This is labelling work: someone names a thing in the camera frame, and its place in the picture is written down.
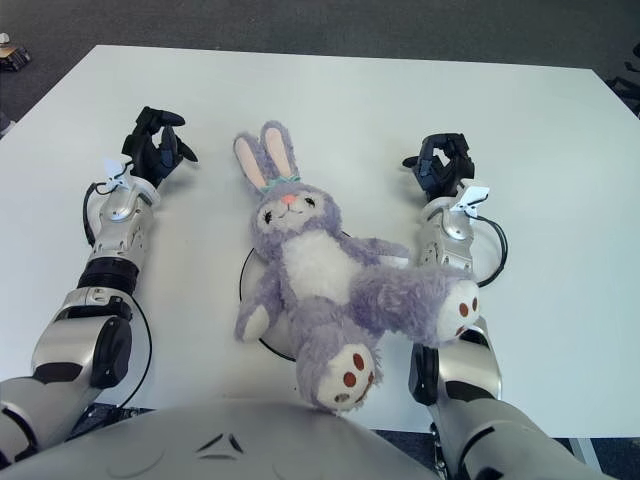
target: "plush toy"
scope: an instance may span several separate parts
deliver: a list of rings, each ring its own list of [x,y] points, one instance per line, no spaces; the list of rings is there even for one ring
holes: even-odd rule
[[[261,197],[251,236],[269,262],[241,302],[235,335],[256,341],[285,312],[305,400],[331,411],[358,406],[381,379],[376,344],[385,331],[437,347],[478,318],[467,272],[401,268],[405,247],[344,234],[333,198],[300,182],[281,124],[266,123],[259,140],[239,135],[234,151]]]

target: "green bow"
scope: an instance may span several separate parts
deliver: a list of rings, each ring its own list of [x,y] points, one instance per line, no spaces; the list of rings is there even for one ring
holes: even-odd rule
[[[273,187],[275,187],[276,185],[280,185],[281,183],[294,183],[299,181],[300,176],[298,175],[291,175],[290,177],[279,176],[278,178],[269,180],[264,187],[260,188],[260,191],[262,193],[267,193],[268,191],[272,190]]]

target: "white belly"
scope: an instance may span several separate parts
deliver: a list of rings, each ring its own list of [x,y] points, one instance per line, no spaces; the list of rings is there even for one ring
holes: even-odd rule
[[[349,301],[349,285],[362,264],[353,260],[322,230],[288,240],[283,259],[298,300],[318,295],[339,305]]]

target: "bunny ear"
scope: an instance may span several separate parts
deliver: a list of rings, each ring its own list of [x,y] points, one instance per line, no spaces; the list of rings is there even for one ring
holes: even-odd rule
[[[261,142],[281,177],[291,178],[299,175],[291,137],[280,122],[270,121],[264,124]]]
[[[264,148],[249,134],[241,133],[233,142],[233,151],[247,180],[262,193],[262,189],[267,186],[265,176],[268,175],[263,170],[269,162]]]

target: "gray carpet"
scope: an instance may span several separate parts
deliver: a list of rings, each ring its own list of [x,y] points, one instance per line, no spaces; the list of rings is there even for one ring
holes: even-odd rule
[[[0,74],[0,109],[19,120],[96,44],[523,63],[627,76],[623,62],[640,41],[640,1],[0,0],[0,32],[33,57],[21,72]],[[381,434],[428,463],[426,436]],[[637,478],[637,441],[594,444],[606,472]]]

